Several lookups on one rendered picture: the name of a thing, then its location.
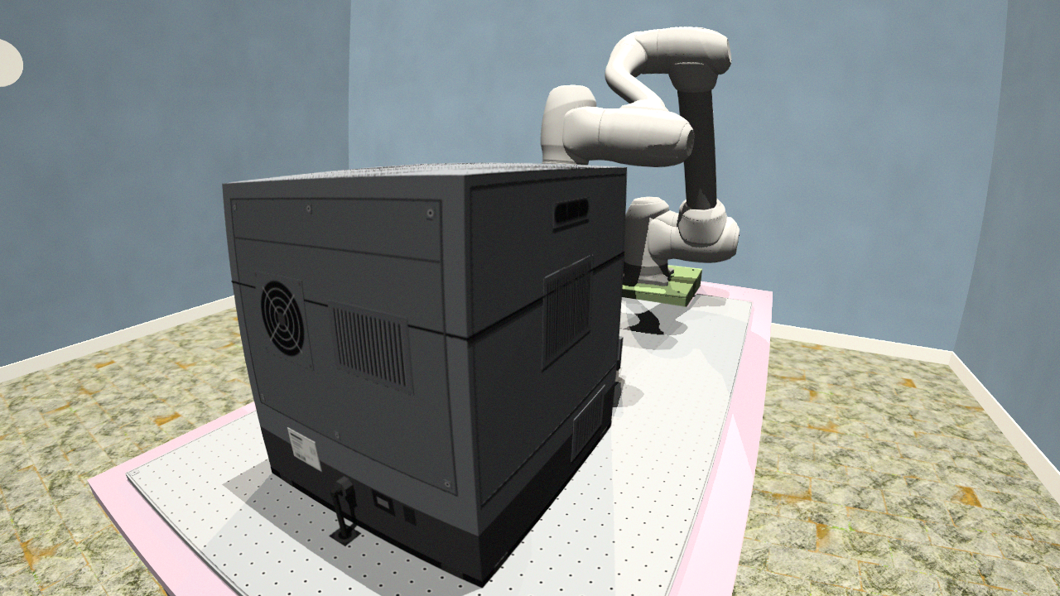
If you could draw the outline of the dark grey instrument cabinet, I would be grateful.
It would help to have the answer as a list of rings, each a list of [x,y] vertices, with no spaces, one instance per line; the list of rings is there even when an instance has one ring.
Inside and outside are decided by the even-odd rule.
[[[230,182],[224,218],[272,473],[484,588],[612,427],[626,166],[448,165]]]

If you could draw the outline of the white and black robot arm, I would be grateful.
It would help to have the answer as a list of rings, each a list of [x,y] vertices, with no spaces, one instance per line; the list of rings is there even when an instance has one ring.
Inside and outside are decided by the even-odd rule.
[[[730,41],[718,31],[700,27],[634,31],[614,46],[605,69],[610,89],[628,105],[597,107],[593,92],[578,84],[556,87],[547,98],[542,165],[588,165],[588,160],[631,166],[684,162],[686,200],[679,214],[658,197],[634,199],[628,208],[624,282],[667,286],[674,274],[667,268],[669,259],[713,263],[737,255],[740,228],[727,218],[716,193],[711,91],[730,65]],[[667,111],[662,100],[639,82],[640,73],[669,75],[677,90],[679,113]]]

